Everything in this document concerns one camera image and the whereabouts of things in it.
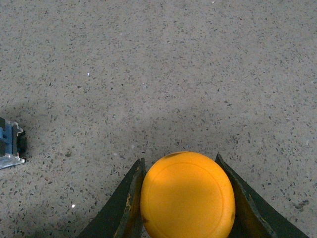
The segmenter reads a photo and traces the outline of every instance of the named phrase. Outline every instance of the floor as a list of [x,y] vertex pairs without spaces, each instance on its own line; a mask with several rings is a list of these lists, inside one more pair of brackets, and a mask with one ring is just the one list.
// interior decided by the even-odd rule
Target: floor
[[132,164],[224,160],[317,238],[317,1],[0,1],[0,237],[72,238]]

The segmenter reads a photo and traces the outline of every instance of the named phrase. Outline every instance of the yellow ball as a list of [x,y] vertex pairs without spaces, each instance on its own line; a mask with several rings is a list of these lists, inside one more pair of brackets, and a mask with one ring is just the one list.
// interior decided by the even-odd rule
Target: yellow ball
[[141,215],[151,238],[227,238],[235,218],[232,185],[210,158],[173,153],[146,174]]

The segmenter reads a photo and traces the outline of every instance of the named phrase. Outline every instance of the dark green metal claw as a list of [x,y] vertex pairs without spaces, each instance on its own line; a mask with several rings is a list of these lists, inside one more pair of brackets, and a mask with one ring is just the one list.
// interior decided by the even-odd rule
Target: dark green metal claw
[[[216,163],[228,175],[236,202],[229,238],[309,238],[257,194],[218,154]],[[78,238],[140,238],[140,196],[145,161],[137,160],[112,197]]]

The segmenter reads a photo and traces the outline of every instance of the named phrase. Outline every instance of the white speck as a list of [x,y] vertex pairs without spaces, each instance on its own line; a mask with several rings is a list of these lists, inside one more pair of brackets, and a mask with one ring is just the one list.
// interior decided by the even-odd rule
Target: white speck
[[148,86],[145,83],[142,83],[142,87],[145,88],[145,89],[148,88]]

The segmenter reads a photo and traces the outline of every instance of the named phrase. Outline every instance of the robot part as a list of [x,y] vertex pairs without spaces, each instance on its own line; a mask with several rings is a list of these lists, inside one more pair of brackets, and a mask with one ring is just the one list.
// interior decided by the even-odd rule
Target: robot part
[[19,152],[26,149],[26,139],[21,138],[24,130],[18,123],[0,118],[0,169],[25,163]]

